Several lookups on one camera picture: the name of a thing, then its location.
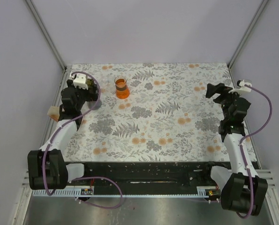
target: floral tablecloth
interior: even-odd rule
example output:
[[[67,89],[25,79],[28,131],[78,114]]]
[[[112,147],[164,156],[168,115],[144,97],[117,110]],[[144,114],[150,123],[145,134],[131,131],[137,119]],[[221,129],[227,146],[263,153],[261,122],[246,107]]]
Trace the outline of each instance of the floral tablecloth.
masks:
[[[73,71],[98,80],[102,106],[83,118],[65,161],[229,161],[218,134],[222,110],[205,98],[208,83],[232,86],[225,63],[76,64]],[[125,100],[115,95],[118,75],[128,78]]]

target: purple cable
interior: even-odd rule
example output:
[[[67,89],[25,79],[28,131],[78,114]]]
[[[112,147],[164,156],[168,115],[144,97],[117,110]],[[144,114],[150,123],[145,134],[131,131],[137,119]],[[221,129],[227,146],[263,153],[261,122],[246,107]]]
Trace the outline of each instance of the purple cable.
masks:
[[[120,187],[118,186],[118,184],[116,184],[113,180],[111,180],[109,178],[106,178],[106,177],[80,177],[80,178],[74,179],[73,181],[89,180],[89,179],[105,179],[105,180],[109,181],[110,183],[114,184],[120,192],[120,202],[117,205],[112,206],[112,207],[96,205],[96,204],[93,204],[93,203],[90,203],[90,202],[83,202],[83,203],[91,205],[91,206],[95,206],[95,207],[98,207],[98,208],[101,208],[101,209],[105,209],[105,210],[113,210],[113,209],[119,208],[123,204],[123,194],[122,194],[122,191],[121,191]]]
[[[264,123],[264,125],[263,125],[261,128],[259,128],[257,131],[255,131],[254,133],[249,134],[249,135],[246,135],[245,137],[243,137],[243,138],[240,140],[240,142],[239,142],[239,148],[240,148],[240,150],[241,150],[242,158],[243,158],[243,161],[244,161],[245,166],[247,167],[247,166],[248,166],[248,162],[247,162],[246,156],[244,155],[244,152],[243,152],[242,143],[243,143],[243,141],[244,141],[246,138],[251,137],[251,136],[253,136],[253,135],[255,135],[255,134],[258,134],[258,133],[259,133],[260,131],[262,131],[262,130],[266,127],[266,125],[269,123],[269,121],[271,120],[271,117],[272,117],[272,102],[271,102],[271,100],[269,99],[269,97],[268,97],[266,94],[262,93],[261,91],[257,90],[256,88],[253,88],[253,87],[251,87],[251,86],[249,86],[249,85],[246,85],[246,84],[245,84],[245,87],[248,87],[248,88],[252,89],[253,91],[256,91],[256,92],[258,92],[259,94],[261,94],[262,96],[264,96],[264,97],[267,99],[267,101],[269,102],[269,105],[270,105],[270,114],[269,114],[269,117],[267,118],[266,122]],[[251,195],[250,195],[250,208],[249,208],[248,213],[247,213],[245,216],[242,216],[239,212],[237,213],[237,215],[238,215],[240,218],[242,218],[242,219],[247,219],[247,218],[251,215],[251,213],[252,213],[252,211],[253,211],[253,205],[254,205],[253,180],[252,180],[252,175],[251,175],[251,171],[250,171],[249,168],[247,168],[247,173],[248,173],[248,176],[249,176],[250,192],[251,192]]]
[[[48,196],[53,195],[54,192],[55,192],[55,190],[53,190],[52,192],[50,192],[49,189],[48,189],[47,178],[46,178],[46,170],[45,170],[45,166],[46,166],[46,157],[47,157],[48,150],[49,150],[49,148],[50,148],[50,146],[51,146],[51,144],[52,144],[54,138],[56,137],[56,135],[58,134],[58,132],[59,132],[65,125],[67,125],[67,124],[69,124],[69,123],[71,123],[71,122],[73,122],[73,121],[75,121],[75,120],[77,120],[77,119],[79,119],[79,118],[85,116],[85,115],[88,114],[90,111],[92,111],[92,110],[96,107],[96,105],[98,104],[98,101],[99,101],[100,96],[101,96],[101,89],[100,89],[99,83],[98,83],[98,81],[97,81],[93,76],[91,76],[90,74],[87,74],[87,73],[85,73],[85,72],[79,72],[79,71],[71,73],[71,75],[74,75],[74,74],[84,74],[84,75],[90,77],[91,79],[93,79],[93,80],[95,81],[95,83],[97,84],[97,87],[98,87],[98,99],[97,99],[97,101],[95,102],[95,104],[93,105],[93,107],[91,107],[89,110],[87,110],[84,114],[82,114],[82,115],[80,115],[80,116],[77,116],[77,117],[75,117],[75,118],[69,120],[68,122],[64,123],[64,124],[63,124],[61,127],[59,127],[59,128],[54,132],[54,134],[52,135],[52,137],[51,137],[51,139],[50,139],[50,143],[47,145],[47,148],[45,149],[45,152],[44,152],[44,155],[43,155],[43,162],[42,162],[42,173],[43,173],[44,187],[45,187],[45,190],[46,190],[46,193],[47,193]]]

